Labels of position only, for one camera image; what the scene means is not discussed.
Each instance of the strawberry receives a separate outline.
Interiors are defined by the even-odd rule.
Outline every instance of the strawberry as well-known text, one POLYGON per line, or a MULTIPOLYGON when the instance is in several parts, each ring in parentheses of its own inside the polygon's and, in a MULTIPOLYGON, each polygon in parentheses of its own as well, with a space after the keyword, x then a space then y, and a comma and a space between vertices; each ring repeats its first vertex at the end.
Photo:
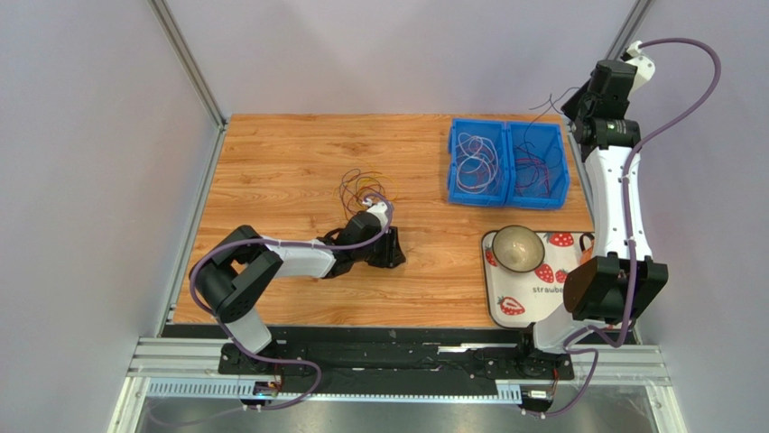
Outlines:
POLYGON ((555 281, 557 282, 566 282, 566 276, 569 275, 568 272, 566 272, 565 269, 561 269, 558 272, 555 272, 555 281))
POLYGON ((574 236, 572 236, 571 233, 548 233, 545 235, 545 239, 555 246, 574 245, 574 236))
POLYGON ((555 278, 552 275, 552 268, 549 264, 543 263, 542 266, 534 270, 534 273, 540 277, 540 280, 545 282, 553 282, 555 278))
POLYGON ((496 303, 499 304, 499 309, 501 309, 507 316, 518 316, 519 314, 526 312, 526 309, 520 302, 509 296, 505 296, 504 298, 500 296, 496 300, 496 303))
POLYGON ((494 253, 491 252, 491 249, 486 249, 486 261, 488 264, 492 266, 496 266, 496 260, 494 259, 494 253))

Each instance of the blue plastic bin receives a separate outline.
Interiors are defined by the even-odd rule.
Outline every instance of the blue plastic bin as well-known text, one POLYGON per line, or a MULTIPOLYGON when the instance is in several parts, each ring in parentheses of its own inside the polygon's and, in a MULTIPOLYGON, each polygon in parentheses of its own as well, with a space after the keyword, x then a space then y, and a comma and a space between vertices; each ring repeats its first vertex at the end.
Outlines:
POLYGON ((561 127, 508 122, 507 140, 514 180, 505 204, 529 209, 563 207, 570 179, 561 127))
POLYGON ((509 145, 505 122, 493 120, 454 119, 449 133, 449 152, 451 153, 451 165, 449 166, 448 187, 449 203, 457 203, 471 206, 504 206, 507 198, 508 185, 510 183, 510 167, 508 161, 509 145), (479 136, 489 139, 496 150, 499 160, 497 175, 493 178, 485 177, 486 169, 476 159, 465 161, 459 150, 459 137, 479 136), (468 192, 467 187, 478 187, 487 182, 490 183, 477 192, 468 192))

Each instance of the wood grain surface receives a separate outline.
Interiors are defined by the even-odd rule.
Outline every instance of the wood grain surface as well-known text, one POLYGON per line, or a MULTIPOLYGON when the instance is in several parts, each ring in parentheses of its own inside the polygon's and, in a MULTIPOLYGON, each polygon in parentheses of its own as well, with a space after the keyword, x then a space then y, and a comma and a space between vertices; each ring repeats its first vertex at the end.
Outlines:
MULTIPOLYGON (((358 263, 333 280, 275 280, 256 304, 264 322, 493 327, 479 247, 483 234, 514 224, 542 231, 590 231, 592 224, 570 150, 571 187, 561 210, 448 204, 447 137, 455 116, 534 119, 534 115, 233 116, 188 272, 243 224, 260 234, 292 240, 309 240, 344 226, 347 220, 336 188, 345 172, 366 169, 370 163, 400 186, 393 224, 399 227, 407 263, 392 270, 358 263)), ((556 115, 541 121, 561 123, 556 115)), ((383 183, 391 188, 386 180, 383 183)), ((213 322, 192 302, 187 283, 173 321, 213 322)))

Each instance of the robotic arm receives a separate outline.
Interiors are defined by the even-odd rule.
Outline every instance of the robotic arm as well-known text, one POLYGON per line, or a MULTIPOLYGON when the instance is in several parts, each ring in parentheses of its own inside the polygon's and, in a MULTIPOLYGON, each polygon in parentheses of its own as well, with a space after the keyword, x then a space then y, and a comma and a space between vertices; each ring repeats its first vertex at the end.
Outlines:
POLYGON ((641 140, 638 123, 625 119, 627 99, 654 74, 654 63, 638 48, 640 43, 630 46, 623 61, 599 61, 590 80, 563 106, 563 113, 574 123, 574 137, 587 168, 596 242, 592 259, 567 277, 563 306, 533 326, 535 352, 564 354, 563 343, 575 331, 586 325, 621 322, 630 275, 626 239, 635 240, 639 258, 630 318, 638 318, 667 282, 667 265, 653 262, 644 234, 638 202, 638 154, 629 171, 635 233, 625 232, 622 206, 622 170, 641 140))
MULTIPOLYGON (((350 218, 345 228, 332 230, 307 244, 361 244, 387 226, 386 210, 385 203, 376 203, 350 218)), ((240 226, 219 245, 247 239, 272 240, 260 236, 251 226, 240 226)), ((244 245, 214 255, 200 268, 196 279, 199 293, 214 316, 253 353, 258 353, 272 341, 272 335, 254 305, 273 279, 295 276, 334 278, 349 272, 356 262, 366 262, 379 268, 394 268, 406 261, 398 243, 398 228, 393 226, 375 242, 353 249, 337 248, 330 251, 296 244, 287 242, 283 245, 275 241, 270 244, 244 245), (238 273, 234 263, 245 268, 238 273)))

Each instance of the white wall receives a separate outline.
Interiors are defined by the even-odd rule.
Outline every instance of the white wall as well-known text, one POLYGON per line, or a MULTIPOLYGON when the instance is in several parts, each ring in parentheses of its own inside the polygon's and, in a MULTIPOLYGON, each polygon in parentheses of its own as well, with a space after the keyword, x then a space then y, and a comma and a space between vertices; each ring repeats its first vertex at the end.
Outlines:
POLYGON ((525 111, 580 86, 632 0, 169 0, 222 110, 525 111))
MULTIPOLYGON (((768 14, 765 0, 661 1, 639 34, 701 39, 724 64, 708 102, 641 152, 644 225, 671 279, 640 327, 662 347, 692 432, 767 429, 768 14)), ((712 74, 693 47, 648 54, 657 75, 628 113, 642 133, 689 106, 712 74)))
POLYGON ((0 431, 107 428, 214 139, 145 1, 0 1, 0 431))

